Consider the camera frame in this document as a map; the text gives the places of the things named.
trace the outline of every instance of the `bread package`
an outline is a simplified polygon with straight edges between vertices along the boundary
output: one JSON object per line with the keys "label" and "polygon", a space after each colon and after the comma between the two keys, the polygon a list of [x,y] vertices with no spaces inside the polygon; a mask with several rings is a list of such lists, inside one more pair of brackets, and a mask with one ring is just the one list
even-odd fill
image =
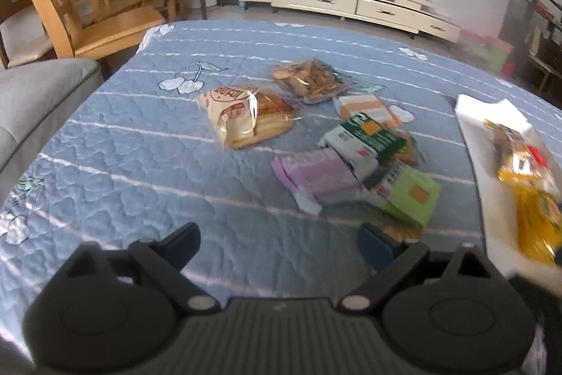
{"label": "bread package", "polygon": [[293,127],[296,109],[270,89],[221,86],[197,98],[223,146],[244,148]]}
{"label": "bread package", "polygon": [[334,68],[319,59],[305,59],[278,67],[272,76],[305,104],[327,101],[347,89]]}

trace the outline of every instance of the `bed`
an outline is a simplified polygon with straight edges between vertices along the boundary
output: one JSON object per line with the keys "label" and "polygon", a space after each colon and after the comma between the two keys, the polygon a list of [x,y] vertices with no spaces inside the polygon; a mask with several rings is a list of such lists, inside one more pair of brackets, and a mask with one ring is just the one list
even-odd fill
{"label": "bed", "polygon": [[[310,56],[360,86],[382,86],[386,102],[414,115],[407,128],[425,158],[419,169],[443,185],[423,238],[435,250],[462,242],[485,248],[473,168],[453,112],[457,95],[510,99],[562,157],[556,108],[412,46],[285,23],[164,25],[71,116],[4,203],[4,211],[26,218],[29,238],[19,245],[0,238],[2,336],[22,345],[26,308],[78,244],[123,248],[188,221],[200,226],[202,244],[183,273],[223,304],[231,296],[338,298],[367,278],[356,227],[388,219],[360,203],[304,214],[270,165],[275,154],[316,148],[338,123],[332,103],[307,106],[290,132],[234,151],[215,143],[195,102],[219,85],[268,83],[276,65]],[[182,91],[169,84],[175,78]]]}

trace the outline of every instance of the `floor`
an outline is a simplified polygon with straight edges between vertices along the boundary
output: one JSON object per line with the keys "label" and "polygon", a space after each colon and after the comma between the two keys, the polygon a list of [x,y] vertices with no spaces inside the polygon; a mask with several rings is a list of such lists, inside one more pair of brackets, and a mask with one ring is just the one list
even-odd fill
{"label": "floor", "polygon": [[[342,20],[340,17],[324,15],[321,13],[297,12],[281,9],[278,13],[273,13],[270,7],[255,6],[250,7],[247,11],[235,6],[224,5],[210,7],[207,9],[209,19],[245,19],[253,21],[271,21],[276,23],[300,23],[311,26],[324,26],[336,29],[342,29],[368,36],[381,37],[382,39],[394,40],[408,47],[416,47],[423,51],[430,51],[442,56],[450,57],[449,45],[438,39],[431,39],[429,36],[417,36],[411,39],[410,35],[396,29],[387,28],[385,26],[373,25],[354,19]],[[188,19],[200,19],[199,10],[189,12]],[[123,50],[107,59],[111,74],[116,72],[123,64],[125,64],[135,53],[136,47]]]}

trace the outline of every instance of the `gray sofa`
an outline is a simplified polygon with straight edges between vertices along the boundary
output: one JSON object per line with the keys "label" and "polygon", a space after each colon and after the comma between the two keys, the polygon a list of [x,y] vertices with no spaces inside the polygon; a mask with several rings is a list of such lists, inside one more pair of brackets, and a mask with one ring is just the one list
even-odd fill
{"label": "gray sofa", "polygon": [[99,64],[89,59],[54,59],[0,71],[0,203],[102,82]]}

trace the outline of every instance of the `yellow package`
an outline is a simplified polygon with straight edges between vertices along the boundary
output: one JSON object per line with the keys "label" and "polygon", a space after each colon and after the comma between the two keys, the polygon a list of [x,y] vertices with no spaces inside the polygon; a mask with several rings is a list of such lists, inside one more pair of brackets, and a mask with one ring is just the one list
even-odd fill
{"label": "yellow package", "polygon": [[542,179],[540,168],[521,134],[489,120],[485,120],[484,125],[494,130],[494,145],[498,154],[497,176],[501,181],[533,184]]}
{"label": "yellow package", "polygon": [[519,251],[526,257],[553,264],[562,246],[560,211],[552,196],[532,187],[516,187]]}

